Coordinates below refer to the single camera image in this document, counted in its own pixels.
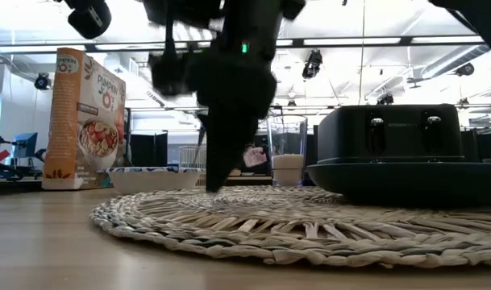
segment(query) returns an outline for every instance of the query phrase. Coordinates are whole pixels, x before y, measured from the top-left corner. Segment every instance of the desk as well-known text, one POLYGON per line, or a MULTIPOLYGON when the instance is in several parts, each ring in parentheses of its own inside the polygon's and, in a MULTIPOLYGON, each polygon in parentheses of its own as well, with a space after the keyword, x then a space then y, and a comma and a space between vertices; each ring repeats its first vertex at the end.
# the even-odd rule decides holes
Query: desk
POLYGON ((491 289, 491 268, 268 267, 119 240, 88 217, 96 204, 117 196, 112 189, 0 196, 0 289, 491 289))

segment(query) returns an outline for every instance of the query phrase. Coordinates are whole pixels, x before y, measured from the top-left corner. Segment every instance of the round wicker placemat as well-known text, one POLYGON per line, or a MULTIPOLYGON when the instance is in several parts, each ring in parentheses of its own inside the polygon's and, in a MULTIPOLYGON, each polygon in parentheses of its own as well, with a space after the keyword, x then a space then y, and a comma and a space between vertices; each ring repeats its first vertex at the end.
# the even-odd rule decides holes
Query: round wicker placemat
POLYGON ((491 265, 491 209, 359 207, 320 188, 228 187, 138 193, 91 213, 116 237, 268 264, 491 265))

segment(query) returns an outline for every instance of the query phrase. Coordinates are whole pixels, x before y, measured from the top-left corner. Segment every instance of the white bowl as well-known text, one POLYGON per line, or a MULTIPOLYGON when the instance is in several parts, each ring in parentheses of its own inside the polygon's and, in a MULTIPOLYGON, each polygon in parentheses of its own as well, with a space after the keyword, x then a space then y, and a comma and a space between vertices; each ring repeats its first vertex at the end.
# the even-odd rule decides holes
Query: white bowl
POLYGON ((191 189, 197 185, 200 168, 105 168, 110 180, 121 194, 155 190, 191 189))

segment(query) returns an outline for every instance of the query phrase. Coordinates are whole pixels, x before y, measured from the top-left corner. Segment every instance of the white wall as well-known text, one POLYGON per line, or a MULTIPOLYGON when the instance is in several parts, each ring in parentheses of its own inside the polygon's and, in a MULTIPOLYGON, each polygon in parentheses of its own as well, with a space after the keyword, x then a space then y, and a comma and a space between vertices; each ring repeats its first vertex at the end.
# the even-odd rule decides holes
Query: white wall
MULTIPOLYGON (((18 134, 37 132, 35 150, 46 148, 51 107, 51 90, 35 89, 33 82, 10 73, 7 66, 0 64, 0 135, 6 141, 12 141, 18 134)), ((11 145, 1 145, 0 151, 4 149, 12 153, 11 145)), ((37 159, 34 163, 37 168, 43 166, 37 159)))

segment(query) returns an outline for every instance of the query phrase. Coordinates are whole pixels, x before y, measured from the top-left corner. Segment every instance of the cereal box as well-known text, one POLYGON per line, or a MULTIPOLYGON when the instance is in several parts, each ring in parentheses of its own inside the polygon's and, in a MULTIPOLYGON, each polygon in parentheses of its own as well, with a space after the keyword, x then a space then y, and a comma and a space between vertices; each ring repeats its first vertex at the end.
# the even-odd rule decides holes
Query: cereal box
POLYGON ((44 189, 110 186, 103 168, 122 165, 125 82, 84 52, 57 50, 44 189))

